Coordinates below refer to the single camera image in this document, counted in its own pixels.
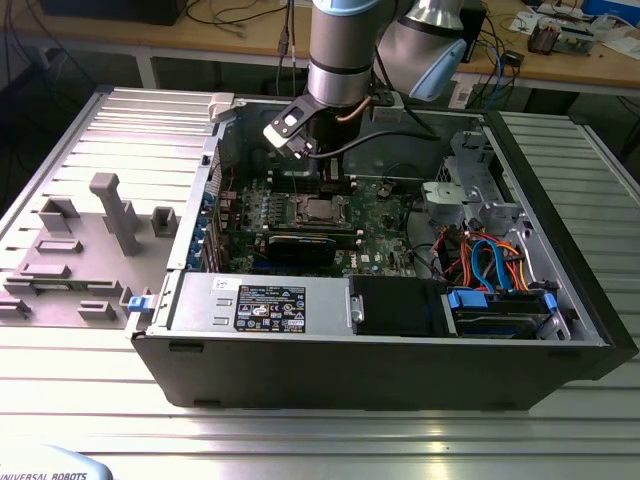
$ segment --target blue cable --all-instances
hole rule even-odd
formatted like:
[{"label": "blue cable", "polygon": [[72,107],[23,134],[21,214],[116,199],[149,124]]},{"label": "blue cable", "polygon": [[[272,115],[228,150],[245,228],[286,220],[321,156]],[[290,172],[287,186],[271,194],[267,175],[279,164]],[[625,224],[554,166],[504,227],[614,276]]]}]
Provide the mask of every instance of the blue cable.
[{"label": "blue cable", "polygon": [[480,254],[480,248],[487,243],[491,249],[493,250],[493,255],[496,257],[496,272],[498,274],[498,281],[500,282],[500,287],[509,291],[513,290],[513,286],[511,285],[511,280],[509,280],[509,276],[504,271],[504,261],[502,259],[502,252],[500,251],[500,247],[496,245],[496,242],[493,240],[482,239],[476,242],[473,246],[473,250],[471,251],[471,269],[473,270],[473,275],[478,279],[478,281],[487,287],[489,293],[495,293],[495,289],[493,285],[491,285],[486,278],[482,276],[480,273],[480,267],[478,266],[478,255]]},{"label": "blue cable", "polygon": [[496,67],[498,69],[498,80],[496,81],[496,88],[493,90],[493,92],[489,96],[489,101],[487,102],[487,106],[484,107],[485,110],[489,110],[489,108],[491,108],[491,106],[493,105],[493,102],[495,102],[496,100],[496,95],[500,91],[500,80],[502,80],[502,61],[500,60],[500,54],[495,49],[495,47],[484,42],[478,42],[478,43],[480,45],[484,45],[485,47],[487,47],[489,50],[493,52],[493,54],[496,57]]}]

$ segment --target black cable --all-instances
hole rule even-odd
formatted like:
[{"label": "black cable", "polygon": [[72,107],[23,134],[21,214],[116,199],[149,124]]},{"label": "black cable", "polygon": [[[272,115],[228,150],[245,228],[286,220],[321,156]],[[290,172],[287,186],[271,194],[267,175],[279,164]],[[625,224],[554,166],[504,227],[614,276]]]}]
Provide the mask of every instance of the black cable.
[{"label": "black cable", "polygon": [[64,46],[60,43],[60,41],[58,41],[58,39],[53,36],[53,34],[49,31],[49,29],[44,26],[44,23],[42,23],[42,20],[40,20],[38,18],[38,16],[36,15],[36,12],[33,10],[33,5],[31,5],[29,0],[25,0],[25,3],[27,4],[27,8],[29,9],[29,12],[31,13],[31,16],[36,21],[36,23],[40,26],[42,31],[44,33],[46,33],[47,36],[51,40],[53,40],[53,42],[58,46],[58,48],[60,48],[60,50],[62,50],[69,57],[69,60],[71,60],[71,63],[73,63],[76,66],[76,68],[80,71],[80,73],[82,73],[82,75],[84,75],[86,77],[86,79],[89,81],[89,83],[91,83],[92,87],[95,88],[96,87],[96,82],[93,80],[91,75],[89,75],[87,73],[87,71],[84,68],[82,68],[82,66],[80,66],[80,64],[76,61],[76,59],[73,58],[73,56],[69,53],[69,50],[64,48]]},{"label": "black cable", "polygon": [[618,99],[618,101],[620,102],[620,105],[622,105],[631,115],[633,115],[634,117],[640,118],[640,113],[638,112],[634,112],[633,109],[627,105],[625,103],[629,102],[631,105],[633,105],[636,108],[640,108],[640,105],[636,105],[635,103],[633,103],[631,100],[625,98],[625,97],[616,97]]},{"label": "black cable", "polygon": [[336,155],[341,155],[345,152],[348,152],[349,150],[358,147],[360,145],[362,145],[363,143],[366,143],[370,140],[373,140],[374,138],[378,138],[378,137],[384,137],[387,135],[400,135],[403,137],[413,137],[413,138],[420,138],[422,140],[428,140],[428,141],[435,141],[436,139],[433,138],[432,135],[428,135],[425,133],[418,133],[418,132],[410,132],[410,131],[404,131],[404,130],[383,130],[382,132],[375,132],[375,133],[370,133],[369,135],[365,135],[364,137],[360,137],[356,140],[354,140],[353,142],[347,143],[346,145],[344,145],[343,147],[334,150],[333,152],[327,152],[327,153],[308,153],[306,156],[307,158],[311,158],[311,159],[315,159],[315,160],[325,160],[327,158],[331,158],[331,157],[335,157]]},{"label": "black cable", "polygon": [[640,117],[636,120],[636,123],[631,127],[629,134],[624,139],[622,144],[622,148],[620,149],[620,156],[622,157],[622,162],[627,159],[627,157],[635,150],[638,146],[638,138],[640,136]]},{"label": "black cable", "polygon": [[421,179],[426,179],[426,177],[424,176],[424,174],[420,171],[420,169],[415,166],[413,163],[407,163],[407,162],[396,162],[392,165],[390,165],[389,167],[386,168],[386,170],[384,172],[382,172],[382,177],[386,178],[389,176],[389,173],[395,169],[397,169],[398,167],[404,167],[407,168],[409,170],[412,170],[414,173],[418,174],[418,177],[420,177]]},{"label": "black cable", "polygon": [[282,61],[284,57],[278,58],[278,68],[276,69],[276,96],[280,96],[280,72],[282,71]]},{"label": "black cable", "polygon": [[291,2],[291,66],[293,72],[293,96],[295,97],[297,94],[296,91],[296,19],[295,19],[295,11],[296,4],[295,0],[288,0]]},{"label": "black cable", "polygon": [[[378,66],[380,67],[380,72],[382,72],[382,77],[384,78],[384,83],[386,85],[386,87],[389,90],[395,90],[395,88],[393,88],[393,84],[391,83],[391,79],[389,78],[389,75],[387,74],[387,69],[384,68],[384,63],[382,63],[382,57],[380,56],[380,51],[378,50],[378,46],[375,46],[375,54],[376,54],[376,61],[378,62]],[[422,120],[418,114],[416,114],[416,112],[414,112],[407,104],[404,105],[404,111],[407,112],[407,115],[409,115],[411,118],[413,118],[413,120],[420,125],[422,128],[424,128],[429,135],[431,136],[431,140],[440,140],[440,135],[438,135],[436,133],[436,131],[430,126],[428,125],[424,120]]]},{"label": "black cable", "polygon": [[633,105],[634,107],[636,107],[636,108],[640,108],[640,105],[638,105],[638,104],[637,104],[637,103],[635,103],[635,102],[632,102],[632,101],[631,101],[631,100],[629,100],[627,97],[620,97],[620,98],[621,98],[622,100],[624,100],[625,102],[630,103],[630,104],[631,104],[631,105]]},{"label": "black cable", "polygon": [[411,216],[411,212],[413,210],[413,204],[414,204],[415,200],[412,200],[411,203],[409,204],[409,208],[407,208],[407,214],[405,215],[405,219],[404,219],[404,236],[405,239],[407,241],[407,245],[409,246],[409,252],[411,252],[413,254],[413,258],[414,260],[418,260],[421,264],[423,264],[425,267],[427,267],[429,269],[429,271],[431,272],[431,275],[433,275],[436,278],[440,278],[442,280],[444,280],[447,283],[450,283],[443,275],[442,273],[440,273],[438,271],[438,269],[436,267],[434,267],[433,265],[431,265],[429,262],[427,262],[420,254],[418,254],[418,252],[416,252],[416,250],[420,247],[426,247],[428,245],[431,244],[427,244],[427,243],[420,243],[418,245],[416,245],[415,247],[411,245],[411,240],[409,240],[409,217]]},{"label": "black cable", "polygon": [[[50,89],[49,85],[47,84],[46,71],[42,70],[39,67],[39,65],[36,65],[36,64],[34,64],[32,62],[31,57],[29,56],[29,52],[27,52],[27,49],[25,48],[24,44],[22,43],[22,40],[20,39],[20,36],[18,35],[18,32],[17,32],[17,30],[15,28],[15,25],[13,24],[13,16],[11,15],[11,11],[12,11],[12,8],[13,8],[13,0],[8,0],[7,7],[9,8],[9,33],[13,36],[13,38],[14,38],[16,44],[17,44],[17,46],[13,45],[14,50],[16,52],[19,52],[20,57],[21,57],[21,59],[22,59],[22,61],[24,63],[26,63],[27,65],[30,65],[31,67],[36,69],[38,77],[40,78],[40,80],[42,82],[42,86],[44,87],[44,89],[47,92],[49,92],[51,94],[54,94],[53,101],[55,102],[55,104],[61,110],[64,110],[66,113],[73,114],[73,115],[77,114],[77,109],[82,108],[82,104],[79,101],[77,101],[75,98],[73,98],[73,97],[67,95],[66,93],[64,93],[63,91],[60,91],[60,90],[54,91],[54,90]],[[74,107],[76,107],[76,110],[75,111],[67,110],[63,105],[61,105],[58,102],[58,98],[56,98],[55,94],[59,95],[61,98],[65,98],[70,103],[72,103],[74,105]]]},{"label": "black cable", "polygon": [[[491,32],[488,32],[486,30],[480,30],[480,32],[484,33],[486,35],[492,36],[493,39],[494,39],[494,43],[491,44],[491,42],[489,42],[487,39],[483,39],[482,37],[481,37],[481,39],[483,39],[487,44],[489,44],[492,47],[494,47],[496,49],[496,52],[498,53],[498,56],[500,58],[504,58],[504,53],[506,52],[506,48],[505,48],[504,42],[502,41],[502,39],[500,37],[498,37],[498,35],[496,33],[495,26],[493,24],[493,21],[489,17],[487,17],[486,20],[489,23],[489,26],[491,27]],[[493,64],[493,70],[492,70],[491,74],[489,75],[489,77],[487,78],[487,80],[484,82],[484,85],[480,89],[480,92],[479,93],[473,92],[474,97],[469,101],[469,106],[470,107],[473,106],[474,102],[477,99],[480,99],[480,105],[482,105],[482,102],[484,101],[484,91],[487,89],[487,87],[489,85],[489,82],[491,82],[491,79],[497,73],[498,61],[496,59],[491,59],[491,58],[490,58],[490,61]],[[496,82],[493,85],[493,89],[491,90],[491,92],[489,92],[489,96],[491,96],[493,94],[493,92],[496,91],[497,88],[498,88],[498,82]]]},{"label": "black cable", "polygon": [[224,21],[224,22],[210,22],[208,20],[202,20],[200,18],[196,18],[191,14],[191,9],[193,7],[195,7],[201,1],[202,0],[196,0],[191,5],[189,5],[187,7],[187,9],[185,10],[185,15],[188,18],[190,18],[191,20],[193,20],[194,22],[202,23],[203,25],[233,25],[234,23],[246,22],[248,20],[253,20],[254,18],[262,17],[264,15],[269,15],[270,13],[280,12],[280,11],[284,10],[285,8],[287,8],[286,6],[278,7],[278,8],[274,8],[273,10],[267,10],[265,12],[256,13],[255,15],[251,15],[251,16],[245,17],[245,18],[237,18],[235,20],[229,20],[229,21]]}]

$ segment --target motherboard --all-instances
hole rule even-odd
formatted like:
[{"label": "motherboard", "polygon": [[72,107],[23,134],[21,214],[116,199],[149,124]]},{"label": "motherboard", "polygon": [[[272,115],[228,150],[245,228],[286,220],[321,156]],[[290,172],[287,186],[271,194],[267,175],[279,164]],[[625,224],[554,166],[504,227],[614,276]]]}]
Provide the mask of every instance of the motherboard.
[{"label": "motherboard", "polygon": [[[382,179],[355,179],[350,195],[327,198],[274,191],[269,179],[238,180],[221,193],[208,232],[215,241],[205,243],[220,246],[214,262],[228,273],[411,277],[408,201]],[[205,257],[201,270],[212,271]]]}]

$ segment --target computer case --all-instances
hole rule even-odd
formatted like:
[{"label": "computer case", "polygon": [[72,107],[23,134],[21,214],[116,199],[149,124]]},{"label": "computer case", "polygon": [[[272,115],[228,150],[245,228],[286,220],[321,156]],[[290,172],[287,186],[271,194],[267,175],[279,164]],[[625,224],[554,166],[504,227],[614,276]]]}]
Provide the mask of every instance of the computer case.
[{"label": "computer case", "polygon": [[40,0],[46,15],[173,25],[187,0]]}]

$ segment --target blue latch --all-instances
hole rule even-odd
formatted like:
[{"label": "blue latch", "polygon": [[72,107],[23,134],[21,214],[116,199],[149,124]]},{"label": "blue latch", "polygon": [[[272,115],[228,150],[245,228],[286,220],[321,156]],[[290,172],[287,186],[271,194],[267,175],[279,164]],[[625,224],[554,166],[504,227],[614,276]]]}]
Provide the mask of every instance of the blue latch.
[{"label": "blue latch", "polygon": [[456,308],[487,308],[487,298],[484,292],[476,290],[454,290],[449,295],[449,306],[451,309]]},{"label": "blue latch", "polygon": [[130,312],[135,313],[150,313],[155,309],[156,296],[155,295],[140,295],[131,297],[127,308]]},{"label": "blue latch", "polygon": [[549,308],[549,311],[555,312],[558,309],[558,302],[556,301],[556,297],[554,297],[552,293],[545,293],[543,298],[544,303],[546,303],[547,307]]}]

